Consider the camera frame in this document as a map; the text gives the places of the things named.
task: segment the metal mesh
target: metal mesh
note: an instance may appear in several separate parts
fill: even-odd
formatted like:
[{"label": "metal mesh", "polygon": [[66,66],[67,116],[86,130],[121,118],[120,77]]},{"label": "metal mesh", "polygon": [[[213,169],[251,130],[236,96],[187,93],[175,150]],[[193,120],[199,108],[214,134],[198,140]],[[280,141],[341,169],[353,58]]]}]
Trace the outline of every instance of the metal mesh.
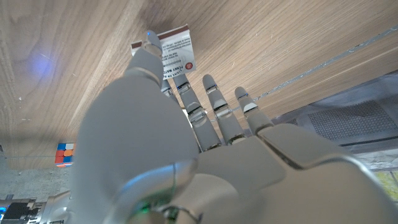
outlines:
[{"label": "metal mesh", "polygon": [[290,120],[290,121],[288,121],[288,122],[286,122],[286,123],[288,123],[288,124],[294,124],[294,125],[299,125],[299,124],[297,124],[297,120],[296,119],[292,119],[292,120]]},{"label": "metal mesh", "polygon": [[308,116],[315,131],[330,140],[398,130],[389,115],[373,100]]}]

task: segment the white robotic hand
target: white robotic hand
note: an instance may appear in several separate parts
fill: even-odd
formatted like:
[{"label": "white robotic hand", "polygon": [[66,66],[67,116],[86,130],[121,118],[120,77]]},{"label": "white robotic hand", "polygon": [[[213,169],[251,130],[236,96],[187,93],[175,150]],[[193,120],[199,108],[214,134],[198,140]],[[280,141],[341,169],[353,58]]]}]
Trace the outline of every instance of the white robotic hand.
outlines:
[{"label": "white robotic hand", "polygon": [[223,146],[186,76],[175,77],[192,131],[161,81],[161,52],[149,31],[125,76],[90,106],[70,194],[47,204],[28,199],[18,204],[29,207],[23,218],[7,211],[21,222],[2,224],[398,223],[395,205],[367,168],[316,134],[274,126],[241,87],[235,95],[249,138],[214,79],[203,77]]}]

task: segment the wood grain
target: wood grain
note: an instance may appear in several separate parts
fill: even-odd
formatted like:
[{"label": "wood grain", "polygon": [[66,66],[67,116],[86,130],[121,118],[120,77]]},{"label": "wood grain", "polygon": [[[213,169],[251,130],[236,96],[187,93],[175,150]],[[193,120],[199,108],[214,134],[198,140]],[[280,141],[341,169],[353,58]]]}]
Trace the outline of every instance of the wood grain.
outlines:
[{"label": "wood grain", "polygon": [[[10,167],[52,166],[48,158],[58,142],[75,142],[90,103],[123,74],[131,59],[129,44],[147,29],[164,32],[184,24],[197,60],[197,71],[187,76],[210,110],[204,74],[212,74],[231,106],[237,106],[236,86],[259,96],[398,24],[398,2],[1,1],[0,144]],[[382,52],[367,54],[374,58]],[[298,84],[289,85],[260,101],[261,107],[277,115],[364,82],[375,74],[345,85],[355,76],[345,71],[368,60],[352,58],[332,71],[336,78],[313,74],[300,80],[305,91],[289,91]],[[328,91],[316,92],[315,86]],[[291,99],[296,103],[286,106]]]}]

